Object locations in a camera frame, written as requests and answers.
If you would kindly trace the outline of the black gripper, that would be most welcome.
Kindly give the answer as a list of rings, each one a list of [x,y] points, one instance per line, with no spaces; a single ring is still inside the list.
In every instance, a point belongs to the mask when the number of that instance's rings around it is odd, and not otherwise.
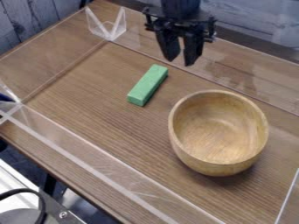
[[[163,56],[168,61],[180,54],[179,37],[183,37],[184,65],[191,66],[201,56],[203,43],[215,39],[216,19],[204,11],[188,13],[184,17],[167,16],[159,7],[144,7],[145,29],[155,32]]]

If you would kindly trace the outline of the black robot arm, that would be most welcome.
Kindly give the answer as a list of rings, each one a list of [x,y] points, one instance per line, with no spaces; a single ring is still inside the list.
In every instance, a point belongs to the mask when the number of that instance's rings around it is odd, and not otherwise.
[[[168,61],[183,53],[184,65],[201,56],[204,43],[212,43],[216,18],[200,8],[201,0],[161,0],[160,6],[147,6],[144,27],[155,38]]]

